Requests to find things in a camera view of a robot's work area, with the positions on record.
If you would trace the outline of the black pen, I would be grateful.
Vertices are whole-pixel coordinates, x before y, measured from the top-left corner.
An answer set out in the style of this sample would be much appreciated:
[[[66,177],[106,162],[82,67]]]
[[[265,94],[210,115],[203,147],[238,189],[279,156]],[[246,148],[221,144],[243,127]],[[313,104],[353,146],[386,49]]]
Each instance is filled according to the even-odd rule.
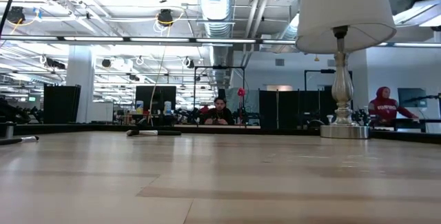
[[[0,139],[0,145],[12,145],[16,143],[38,143],[38,136],[17,137],[11,139]]]

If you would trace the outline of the black and white marker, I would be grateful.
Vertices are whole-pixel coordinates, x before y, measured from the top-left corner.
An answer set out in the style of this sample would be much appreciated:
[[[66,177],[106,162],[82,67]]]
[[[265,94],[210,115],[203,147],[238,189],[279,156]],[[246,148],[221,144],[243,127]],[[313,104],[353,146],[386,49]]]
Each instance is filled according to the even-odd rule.
[[[180,136],[182,132],[173,130],[128,130],[127,136]]]

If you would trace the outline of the overhead light bar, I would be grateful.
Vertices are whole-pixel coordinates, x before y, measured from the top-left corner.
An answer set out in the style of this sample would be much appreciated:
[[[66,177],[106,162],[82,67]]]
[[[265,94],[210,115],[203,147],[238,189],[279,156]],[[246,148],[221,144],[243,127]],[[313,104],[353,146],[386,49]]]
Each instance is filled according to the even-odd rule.
[[[89,44],[124,44],[124,43],[208,43],[208,44],[265,44],[265,45],[295,45],[294,40],[280,39],[224,39],[224,38],[194,38],[194,37],[54,37],[54,36],[21,36],[5,35],[4,41],[22,42],[53,42],[53,43],[89,43]]]

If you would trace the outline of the black partition panel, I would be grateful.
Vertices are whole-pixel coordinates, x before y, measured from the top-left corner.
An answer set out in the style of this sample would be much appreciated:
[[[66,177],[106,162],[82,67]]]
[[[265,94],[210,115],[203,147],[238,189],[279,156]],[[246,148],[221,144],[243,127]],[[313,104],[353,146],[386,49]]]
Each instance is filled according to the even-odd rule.
[[[43,88],[43,123],[76,123],[80,93],[80,85],[45,85]]]

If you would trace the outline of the background robot arms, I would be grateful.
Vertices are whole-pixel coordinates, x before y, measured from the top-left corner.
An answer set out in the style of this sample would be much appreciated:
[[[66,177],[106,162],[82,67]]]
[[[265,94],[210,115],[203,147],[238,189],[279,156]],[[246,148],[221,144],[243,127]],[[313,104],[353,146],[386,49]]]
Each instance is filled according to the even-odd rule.
[[[43,123],[43,110],[37,107],[22,108],[10,105],[0,97],[0,123],[13,122],[16,124]]]

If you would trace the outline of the black display panel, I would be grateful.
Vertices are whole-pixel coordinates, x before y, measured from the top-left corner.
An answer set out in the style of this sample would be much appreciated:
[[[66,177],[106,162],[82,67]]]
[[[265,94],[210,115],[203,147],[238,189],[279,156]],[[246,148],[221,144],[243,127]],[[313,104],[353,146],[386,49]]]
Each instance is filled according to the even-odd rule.
[[[137,86],[136,101],[144,101],[143,116],[153,126],[170,125],[176,107],[176,86]],[[172,114],[164,115],[164,102],[172,102]]]

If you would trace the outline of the grey metal cylinder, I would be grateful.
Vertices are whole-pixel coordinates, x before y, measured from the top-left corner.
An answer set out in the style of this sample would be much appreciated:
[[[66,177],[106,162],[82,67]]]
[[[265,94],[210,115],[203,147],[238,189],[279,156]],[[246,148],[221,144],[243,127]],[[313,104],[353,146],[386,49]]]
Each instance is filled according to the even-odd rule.
[[[17,124],[11,121],[0,123],[0,139],[11,139],[14,136],[16,126]]]

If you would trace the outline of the person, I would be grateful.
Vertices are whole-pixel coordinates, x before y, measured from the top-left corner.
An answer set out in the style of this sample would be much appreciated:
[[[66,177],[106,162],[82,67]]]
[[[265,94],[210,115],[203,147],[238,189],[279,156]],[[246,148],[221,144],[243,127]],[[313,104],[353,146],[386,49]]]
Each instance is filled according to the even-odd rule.
[[[395,99],[390,97],[391,90],[388,87],[380,87],[376,91],[376,97],[368,104],[368,112],[375,116],[373,124],[375,126],[390,126],[397,113],[408,119],[418,119],[418,117],[402,107]]]
[[[226,100],[214,99],[214,108],[209,109],[203,116],[205,125],[234,125],[232,112],[227,108]]]

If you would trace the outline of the black folding partition screen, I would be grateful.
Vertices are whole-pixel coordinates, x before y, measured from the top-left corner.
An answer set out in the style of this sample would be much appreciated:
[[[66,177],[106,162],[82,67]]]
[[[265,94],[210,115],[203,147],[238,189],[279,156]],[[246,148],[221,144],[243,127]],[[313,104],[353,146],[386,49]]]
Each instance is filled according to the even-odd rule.
[[[260,126],[264,129],[319,130],[335,117],[336,101],[329,90],[260,91]]]

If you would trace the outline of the white shade silver table lamp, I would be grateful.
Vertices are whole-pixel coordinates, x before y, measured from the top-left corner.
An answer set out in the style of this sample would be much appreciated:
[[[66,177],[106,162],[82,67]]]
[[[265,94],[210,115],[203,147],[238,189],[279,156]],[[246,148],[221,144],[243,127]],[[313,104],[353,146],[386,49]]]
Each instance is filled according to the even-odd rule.
[[[369,128],[352,119],[349,54],[377,46],[396,34],[389,0],[300,0],[296,47],[307,54],[333,54],[331,95],[336,119],[320,128],[322,138],[368,139]]]

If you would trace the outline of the black background desk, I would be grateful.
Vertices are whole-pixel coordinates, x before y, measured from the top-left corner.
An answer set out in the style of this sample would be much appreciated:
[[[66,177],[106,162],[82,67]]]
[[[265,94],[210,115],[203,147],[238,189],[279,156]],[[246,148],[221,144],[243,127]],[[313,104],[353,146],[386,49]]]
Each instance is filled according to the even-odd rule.
[[[393,119],[390,125],[398,132],[441,134],[441,119]]]

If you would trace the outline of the silver ceiling air duct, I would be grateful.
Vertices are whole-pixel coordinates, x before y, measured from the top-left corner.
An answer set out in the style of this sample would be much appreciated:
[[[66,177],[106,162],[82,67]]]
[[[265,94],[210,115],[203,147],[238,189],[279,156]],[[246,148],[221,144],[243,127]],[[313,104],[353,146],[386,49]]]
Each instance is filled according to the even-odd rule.
[[[232,37],[233,0],[200,0],[205,36],[209,39],[227,39]],[[212,66],[221,65],[222,70],[212,70],[211,82],[219,89],[229,87],[230,67],[232,66],[233,50],[228,45],[211,45],[209,59]]]

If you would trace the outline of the black stand frame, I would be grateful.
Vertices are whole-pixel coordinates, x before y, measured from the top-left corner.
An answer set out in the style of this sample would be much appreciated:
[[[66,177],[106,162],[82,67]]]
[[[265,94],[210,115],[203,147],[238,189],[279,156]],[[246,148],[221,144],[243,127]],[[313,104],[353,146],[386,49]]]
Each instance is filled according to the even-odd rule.
[[[245,71],[245,69],[244,69],[244,67],[235,67],[235,66],[226,66],[226,65],[213,65],[213,66],[196,66],[195,68],[194,68],[194,91],[196,91],[196,72],[197,72],[197,69],[199,69],[199,68],[204,68],[204,69],[212,69],[212,70],[214,70],[214,71],[216,71],[216,70],[229,70],[229,69],[241,69],[243,72]],[[222,98],[222,99],[224,99],[224,100],[226,100],[226,98],[223,96],[223,95],[218,95],[216,98],[218,98],[218,97],[220,97],[220,98]],[[200,117],[200,121],[199,121],[199,125],[205,125],[205,124],[203,124],[203,116],[205,115],[205,113],[202,113],[202,116]]]

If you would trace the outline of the black aluminium table frame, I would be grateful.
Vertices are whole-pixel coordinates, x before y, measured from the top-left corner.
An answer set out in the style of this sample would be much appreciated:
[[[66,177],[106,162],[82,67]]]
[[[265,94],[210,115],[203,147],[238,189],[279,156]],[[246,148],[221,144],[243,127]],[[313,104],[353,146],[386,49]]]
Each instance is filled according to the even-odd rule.
[[[260,129],[256,126],[235,125],[202,125],[202,126],[159,126],[159,127],[139,127],[136,125],[101,125],[101,124],[30,124],[18,125],[14,128],[14,136],[27,137],[38,136],[40,134],[56,134],[68,132],[125,132],[128,130],[173,130],[182,134],[249,134],[249,135],[285,135],[285,136],[319,136],[318,130],[293,130],[293,129]]]

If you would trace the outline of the wall monitor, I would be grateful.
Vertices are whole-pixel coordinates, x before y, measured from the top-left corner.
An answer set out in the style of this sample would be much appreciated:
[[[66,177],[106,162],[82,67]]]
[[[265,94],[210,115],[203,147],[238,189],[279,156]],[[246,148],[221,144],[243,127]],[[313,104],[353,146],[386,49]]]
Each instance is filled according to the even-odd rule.
[[[398,88],[398,102],[404,108],[426,108],[426,95],[423,88]]]

